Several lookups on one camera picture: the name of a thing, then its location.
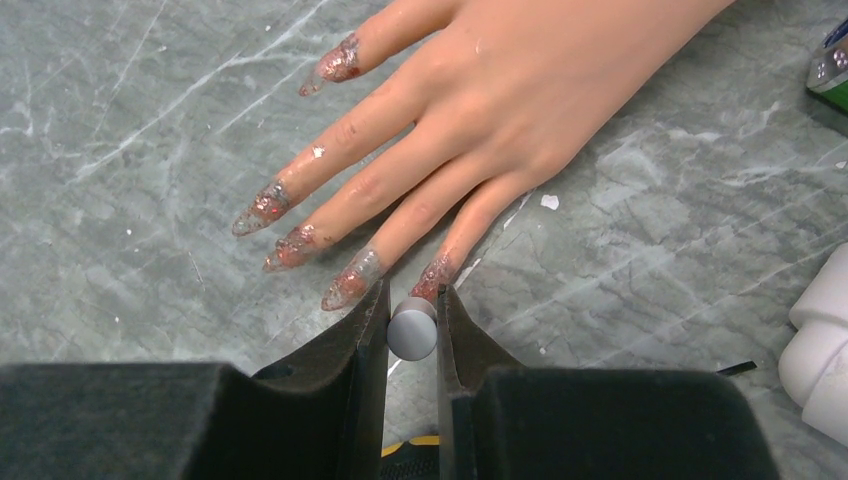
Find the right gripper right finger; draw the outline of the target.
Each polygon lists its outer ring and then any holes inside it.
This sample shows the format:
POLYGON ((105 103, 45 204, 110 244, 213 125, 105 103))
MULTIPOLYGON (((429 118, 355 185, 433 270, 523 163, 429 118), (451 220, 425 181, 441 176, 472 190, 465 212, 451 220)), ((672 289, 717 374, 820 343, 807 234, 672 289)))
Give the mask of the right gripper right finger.
POLYGON ((437 303, 444 479, 776 479, 742 393, 717 373, 523 365, 437 303))

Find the white nail polish cap brush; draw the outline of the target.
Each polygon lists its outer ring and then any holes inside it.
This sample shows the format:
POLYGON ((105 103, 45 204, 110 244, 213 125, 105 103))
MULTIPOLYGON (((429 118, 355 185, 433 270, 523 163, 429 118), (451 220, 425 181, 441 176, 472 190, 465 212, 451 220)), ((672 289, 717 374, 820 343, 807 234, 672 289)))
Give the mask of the white nail polish cap brush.
POLYGON ((387 327, 387 343, 401 360, 419 361, 437 344, 436 310, 426 299, 407 297, 395 308, 387 327))

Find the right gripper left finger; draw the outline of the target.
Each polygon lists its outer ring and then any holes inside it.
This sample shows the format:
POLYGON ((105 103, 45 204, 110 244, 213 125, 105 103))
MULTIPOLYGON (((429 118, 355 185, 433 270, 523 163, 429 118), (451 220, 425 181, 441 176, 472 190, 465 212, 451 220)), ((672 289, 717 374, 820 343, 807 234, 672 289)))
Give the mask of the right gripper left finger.
POLYGON ((246 374, 227 362, 1 369, 5 479, 375 479, 390 289, 246 374))

